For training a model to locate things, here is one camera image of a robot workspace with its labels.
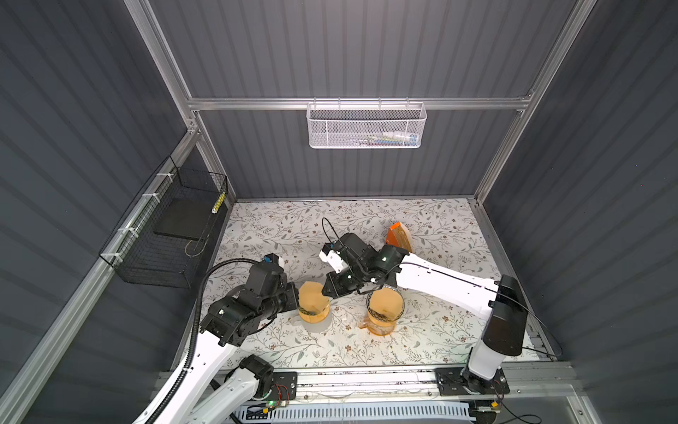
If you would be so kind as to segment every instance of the corrugated gray wall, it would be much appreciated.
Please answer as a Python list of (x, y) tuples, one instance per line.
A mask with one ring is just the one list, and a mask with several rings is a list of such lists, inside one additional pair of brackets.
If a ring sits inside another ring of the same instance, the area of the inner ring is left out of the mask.
[[(574, 0), (151, 3), (195, 97), (502, 97)], [(419, 149), (316, 151), (303, 113), (202, 112), (238, 197), (472, 195), (513, 115), (429, 111)]]
[[(0, 115), (1, 393), (186, 128), (122, 1), (0, 1)], [(129, 420), (186, 298), (111, 283), (26, 422)]]
[(431, 111), (419, 149), (312, 149), (303, 111), (204, 111), (239, 197), (472, 195), (514, 111)]
[(678, 2), (599, 0), (485, 206), (606, 423), (678, 399)]

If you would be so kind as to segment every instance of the black wire basket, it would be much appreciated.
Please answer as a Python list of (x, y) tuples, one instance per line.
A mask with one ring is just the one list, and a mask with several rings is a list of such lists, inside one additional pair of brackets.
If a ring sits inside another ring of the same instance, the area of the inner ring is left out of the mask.
[(104, 245), (122, 231), (119, 247), (99, 255), (127, 283), (190, 288), (226, 209), (227, 187), (225, 175), (174, 167), (155, 193), (142, 195), (147, 199), (138, 218), (121, 228), (123, 217)]

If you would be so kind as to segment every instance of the table surface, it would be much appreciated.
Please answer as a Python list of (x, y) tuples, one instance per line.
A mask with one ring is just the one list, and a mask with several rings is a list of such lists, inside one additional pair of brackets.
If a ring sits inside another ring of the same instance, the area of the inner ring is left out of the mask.
[[(290, 281), (324, 283), (331, 269), (318, 258), (327, 241), (321, 226), (323, 217), (332, 222), (339, 235), (352, 231), (377, 250), (388, 228), (401, 221), (412, 234), (418, 256), (478, 277), (500, 277), (465, 199), (237, 203), (216, 262), (239, 257), (260, 259), (272, 252), (284, 258)], [(205, 289), (203, 315), (209, 304), (244, 284), (248, 270), (248, 264), (237, 264), (215, 272)], [(351, 294), (332, 301), (332, 322), (326, 331), (308, 332), (295, 318), (295, 311), (281, 314), (267, 329), (248, 337), (224, 368), (233, 368), (252, 353), (275, 368), (466, 362), (485, 322), (415, 290), (404, 290), (403, 298), (405, 312), (388, 336), (358, 329), (366, 313), (365, 297)], [(523, 345), (532, 346), (527, 335)], [(524, 350), (519, 357), (506, 360), (539, 358)]]

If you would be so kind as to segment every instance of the floral tablecloth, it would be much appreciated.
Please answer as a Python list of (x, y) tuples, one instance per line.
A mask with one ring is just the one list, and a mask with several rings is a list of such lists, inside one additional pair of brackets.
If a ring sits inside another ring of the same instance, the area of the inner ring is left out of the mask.
[[(412, 234), (418, 256), (478, 277), (500, 276), (465, 199), (238, 203), (217, 261), (260, 259), (273, 252), (285, 259), (290, 281), (324, 283), (331, 269), (318, 258), (327, 241), (321, 226), (323, 217), (332, 222), (339, 235), (352, 231), (377, 250), (386, 239), (388, 227), (401, 221)], [(210, 278), (203, 315), (210, 303), (245, 283), (248, 269), (248, 264), (231, 265)], [(296, 323), (295, 311), (281, 314), (268, 328), (248, 337), (224, 367), (233, 368), (251, 353), (275, 368), (465, 362), (485, 322), (415, 290), (403, 291), (403, 298), (405, 312), (396, 331), (388, 336), (358, 329), (357, 324), (365, 317), (365, 297), (351, 294), (332, 301), (332, 324), (326, 331), (309, 333)], [(532, 346), (527, 335), (524, 343)], [(507, 360), (532, 361), (538, 356), (525, 350)]]

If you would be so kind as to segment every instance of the white mesh basket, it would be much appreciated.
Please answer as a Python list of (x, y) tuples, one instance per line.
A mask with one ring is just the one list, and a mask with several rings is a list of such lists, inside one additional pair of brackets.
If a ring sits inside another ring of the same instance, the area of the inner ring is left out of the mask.
[(416, 149), (426, 109), (415, 102), (309, 103), (306, 119), (314, 149)]

